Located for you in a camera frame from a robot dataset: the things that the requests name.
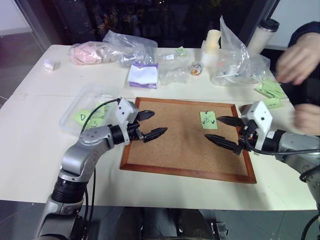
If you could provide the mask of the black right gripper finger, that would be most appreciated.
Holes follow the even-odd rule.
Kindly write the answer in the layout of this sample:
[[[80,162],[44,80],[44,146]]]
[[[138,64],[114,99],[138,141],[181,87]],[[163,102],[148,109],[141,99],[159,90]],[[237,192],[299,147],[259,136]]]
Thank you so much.
[[[205,134],[204,136],[215,145],[227,150],[235,151],[238,148],[238,145],[235,142],[227,140],[222,136],[216,134]]]
[[[233,127],[244,127],[245,124],[241,118],[235,116],[219,116],[216,118],[218,121]]]

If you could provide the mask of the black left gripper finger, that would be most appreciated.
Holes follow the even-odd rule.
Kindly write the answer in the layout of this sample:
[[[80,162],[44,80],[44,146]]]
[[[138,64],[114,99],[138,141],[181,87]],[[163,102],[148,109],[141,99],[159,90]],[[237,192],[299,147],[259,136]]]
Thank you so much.
[[[146,133],[146,134],[142,134],[143,135],[143,142],[147,143],[150,142],[152,140],[155,140],[157,138],[159,138],[161,135],[163,135],[166,131],[168,130],[167,127],[159,127],[156,129],[151,130],[151,132]]]
[[[155,112],[152,111],[152,110],[143,110],[143,111],[140,111],[138,113],[138,121],[141,122],[141,121],[145,121],[147,119],[150,119],[151,117],[153,117],[155,115]]]

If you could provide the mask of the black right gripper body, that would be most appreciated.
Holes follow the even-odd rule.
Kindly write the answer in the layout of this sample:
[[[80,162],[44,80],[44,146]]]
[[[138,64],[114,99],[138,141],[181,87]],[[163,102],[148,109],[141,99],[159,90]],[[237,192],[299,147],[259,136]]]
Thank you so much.
[[[249,120],[248,123],[241,129],[241,137],[238,139],[238,145],[236,145],[233,153],[239,155],[243,150],[251,151],[254,149],[250,140],[255,136],[257,130],[257,124],[254,120]]]

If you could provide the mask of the person's left hand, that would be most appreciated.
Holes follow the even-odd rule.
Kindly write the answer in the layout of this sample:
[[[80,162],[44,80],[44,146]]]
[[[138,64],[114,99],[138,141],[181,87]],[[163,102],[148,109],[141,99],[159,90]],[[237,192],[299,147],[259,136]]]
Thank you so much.
[[[307,135],[320,135],[320,107],[304,103],[294,106],[293,125]]]

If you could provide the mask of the person's right hand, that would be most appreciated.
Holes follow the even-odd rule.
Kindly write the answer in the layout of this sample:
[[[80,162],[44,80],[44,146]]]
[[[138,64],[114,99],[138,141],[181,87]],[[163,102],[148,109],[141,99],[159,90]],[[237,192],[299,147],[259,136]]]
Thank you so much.
[[[281,55],[276,64],[279,83],[300,85],[320,63],[320,34],[309,32]]]

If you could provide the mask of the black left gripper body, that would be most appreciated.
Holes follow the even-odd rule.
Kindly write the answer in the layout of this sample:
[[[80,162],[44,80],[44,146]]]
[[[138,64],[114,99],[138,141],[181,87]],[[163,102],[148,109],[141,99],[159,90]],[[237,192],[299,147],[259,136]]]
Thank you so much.
[[[130,141],[142,141],[144,140],[144,134],[139,130],[140,123],[139,121],[143,120],[143,116],[145,111],[140,111],[136,118],[133,120],[133,123],[129,123],[127,125],[127,133]]]

